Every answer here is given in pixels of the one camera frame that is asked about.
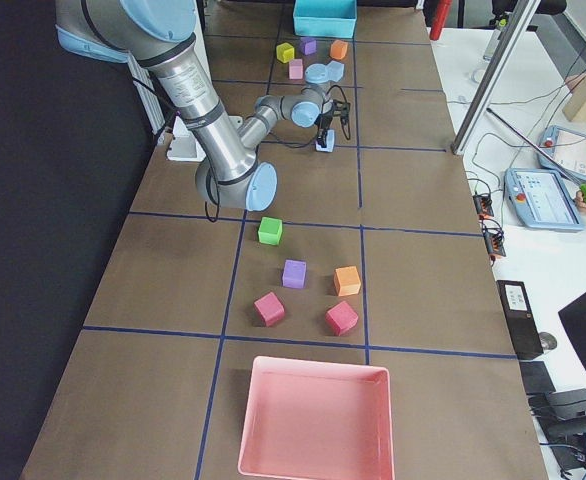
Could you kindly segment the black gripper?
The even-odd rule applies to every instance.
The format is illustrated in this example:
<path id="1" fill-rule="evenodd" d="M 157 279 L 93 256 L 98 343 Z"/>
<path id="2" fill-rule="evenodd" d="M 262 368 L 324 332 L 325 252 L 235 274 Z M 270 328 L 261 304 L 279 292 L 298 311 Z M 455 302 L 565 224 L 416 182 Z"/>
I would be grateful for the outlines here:
<path id="1" fill-rule="evenodd" d="M 316 125 L 318 130 L 321 131 L 317 137 L 317 145 L 325 146 L 326 148 L 334 147 L 334 130 L 330 129 L 334 118 L 334 112 L 329 110 L 328 112 L 321 113 L 316 119 Z"/>

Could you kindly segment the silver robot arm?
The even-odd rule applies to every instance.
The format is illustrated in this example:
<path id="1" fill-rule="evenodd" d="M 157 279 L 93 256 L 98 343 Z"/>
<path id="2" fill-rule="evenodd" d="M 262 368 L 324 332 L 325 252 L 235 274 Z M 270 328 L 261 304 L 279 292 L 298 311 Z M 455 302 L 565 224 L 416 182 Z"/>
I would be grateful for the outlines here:
<path id="1" fill-rule="evenodd" d="M 264 96 L 252 116 L 234 125 L 196 55 L 198 18 L 192 1 L 58 1 L 55 6 L 65 50 L 114 63 L 134 58 L 156 76 L 205 153 L 195 181 L 212 204 L 267 209 L 276 195 L 277 174 L 258 160 L 257 146 L 280 120 L 311 127 L 335 110 L 329 85 L 342 78 L 343 69 L 334 62 L 313 64 L 299 94 Z"/>

